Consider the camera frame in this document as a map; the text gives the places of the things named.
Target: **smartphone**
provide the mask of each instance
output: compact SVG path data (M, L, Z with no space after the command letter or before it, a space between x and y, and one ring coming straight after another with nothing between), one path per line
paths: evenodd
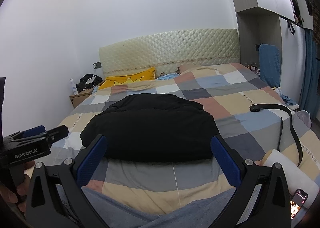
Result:
M304 202L307 200L308 194L302 189L297 189L291 198L291 219L299 212Z

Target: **quilted headboard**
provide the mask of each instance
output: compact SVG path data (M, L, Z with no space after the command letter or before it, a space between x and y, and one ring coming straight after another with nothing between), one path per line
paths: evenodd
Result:
M181 64L240 62L236 29L188 29L141 36L99 49L104 75L137 73L154 66L156 77Z

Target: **screw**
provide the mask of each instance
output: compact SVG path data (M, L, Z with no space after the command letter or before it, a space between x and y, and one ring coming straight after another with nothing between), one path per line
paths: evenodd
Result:
M42 167L42 162L38 162L37 164L36 164L36 168L41 168Z
M73 159L71 158L67 158L65 159L63 162L66 164L66 165L70 165L72 163Z
M276 167L277 169L281 169L282 166L281 166L280 163L276 162L276 163L275 163L275 167Z
M246 160L245 160L245 163L246 163L248 166L253 165L252 159L246 159Z

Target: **cable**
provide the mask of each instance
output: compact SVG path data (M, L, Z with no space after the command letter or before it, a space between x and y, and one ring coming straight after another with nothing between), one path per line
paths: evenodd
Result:
M95 69L95 68L93 68L92 78L94 78L94 69ZM95 85L94 85L94 83L93 83L93 82L94 82L94 79L92 80L92 85L93 85L93 87L95 87Z

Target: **blue gripper pad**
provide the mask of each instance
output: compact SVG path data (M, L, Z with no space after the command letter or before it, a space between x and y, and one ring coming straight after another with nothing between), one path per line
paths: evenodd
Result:
M86 186L89 183L106 150L107 139L105 136L101 136L77 169L76 183L78 187Z
M239 167L233 161L227 150L221 144L217 137L211 139L211 151L217 159L229 184L238 188L241 184L241 173Z
M34 127L32 129L26 130L23 132L22 137L23 138L28 138L31 136L39 135L40 133L45 132L45 127L40 125L37 127Z

